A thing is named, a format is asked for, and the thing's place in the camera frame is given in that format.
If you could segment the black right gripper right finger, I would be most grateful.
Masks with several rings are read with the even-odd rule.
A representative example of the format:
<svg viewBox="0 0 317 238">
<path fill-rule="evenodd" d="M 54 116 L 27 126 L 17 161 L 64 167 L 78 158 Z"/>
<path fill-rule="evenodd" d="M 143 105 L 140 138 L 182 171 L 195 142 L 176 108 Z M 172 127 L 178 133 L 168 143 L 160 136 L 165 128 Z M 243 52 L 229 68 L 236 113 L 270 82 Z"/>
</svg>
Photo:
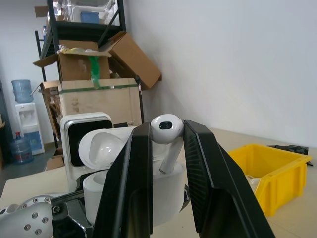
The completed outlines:
<svg viewBox="0 0 317 238">
<path fill-rule="evenodd" d="M 272 238 L 274 233 L 242 171 L 206 126 L 184 121 L 186 172 L 201 238 Z"/>
</svg>

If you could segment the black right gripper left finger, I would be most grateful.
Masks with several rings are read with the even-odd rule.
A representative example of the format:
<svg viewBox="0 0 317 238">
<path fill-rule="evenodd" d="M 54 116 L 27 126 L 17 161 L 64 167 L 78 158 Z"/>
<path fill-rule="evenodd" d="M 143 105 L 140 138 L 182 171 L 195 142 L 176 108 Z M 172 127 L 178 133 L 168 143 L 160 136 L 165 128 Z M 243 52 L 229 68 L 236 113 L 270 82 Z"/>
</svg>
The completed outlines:
<svg viewBox="0 0 317 238">
<path fill-rule="evenodd" d="M 152 131 L 134 128 L 108 171 L 94 224 L 95 238 L 149 238 L 153 232 Z"/>
</svg>

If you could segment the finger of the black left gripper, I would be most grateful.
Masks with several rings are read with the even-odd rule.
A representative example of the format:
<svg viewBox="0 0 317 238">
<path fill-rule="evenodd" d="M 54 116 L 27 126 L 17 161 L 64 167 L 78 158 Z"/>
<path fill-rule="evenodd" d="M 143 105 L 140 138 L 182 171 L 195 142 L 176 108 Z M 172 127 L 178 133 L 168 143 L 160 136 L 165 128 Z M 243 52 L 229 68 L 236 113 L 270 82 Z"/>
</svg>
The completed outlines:
<svg viewBox="0 0 317 238">
<path fill-rule="evenodd" d="M 188 185 L 185 184 L 185 186 L 184 186 L 184 201 L 183 201 L 183 205 L 182 205 L 181 210 L 183 210 L 189 204 L 190 201 L 191 201 L 191 198 L 190 198 L 190 193 L 189 193 L 189 187 L 188 187 Z"/>
</svg>

